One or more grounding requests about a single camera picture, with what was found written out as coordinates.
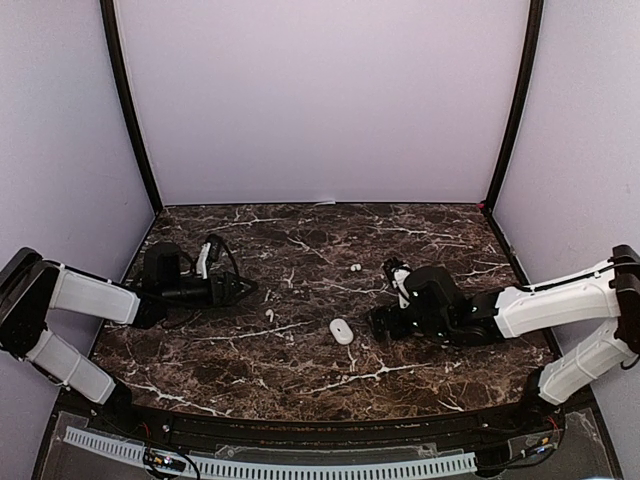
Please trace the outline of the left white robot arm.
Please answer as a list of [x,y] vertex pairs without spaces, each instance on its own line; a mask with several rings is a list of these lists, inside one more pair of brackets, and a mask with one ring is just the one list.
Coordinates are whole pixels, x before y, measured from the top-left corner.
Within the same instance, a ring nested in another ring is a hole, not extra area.
[[160,242],[145,252],[136,279],[123,285],[47,260],[24,247],[1,270],[1,348],[103,406],[103,421],[120,436],[134,435],[141,427],[141,415],[130,406],[130,389],[55,334],[47,324],[48,313],[63,310],[150,329],[171,309],[233,306],[258,285],[237,267],[212,272],[220,254],[229,252],[216,235],[204,241],[196,258],[173,242]]

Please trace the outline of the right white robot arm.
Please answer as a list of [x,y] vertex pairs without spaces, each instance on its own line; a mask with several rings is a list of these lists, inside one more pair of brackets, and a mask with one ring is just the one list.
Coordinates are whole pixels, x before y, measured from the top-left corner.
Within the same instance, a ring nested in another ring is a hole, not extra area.
[[511,426],[521,434],[545,422],[549,406],[565,403],[613,367],[631,368],[639,360],[639,255],[628,245],[614,247],[609,259],[573,275],[471,296],[444,267],[412,269],[392,258],[383,270],[397,300],[369,313],[379,342],[420,336],[440,345],[476,347],[601,320],[585,340],[531,375],[524,401],[510,413]]

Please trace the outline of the white oval charging case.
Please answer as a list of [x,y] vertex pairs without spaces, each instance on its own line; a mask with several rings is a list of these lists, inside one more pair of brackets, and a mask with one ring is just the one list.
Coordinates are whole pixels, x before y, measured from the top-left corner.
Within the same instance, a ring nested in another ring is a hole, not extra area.
[[354,334],[347,322],[342,318],[336,318],[329,324],[329,329],[336,342],[340,345],[349,345]]

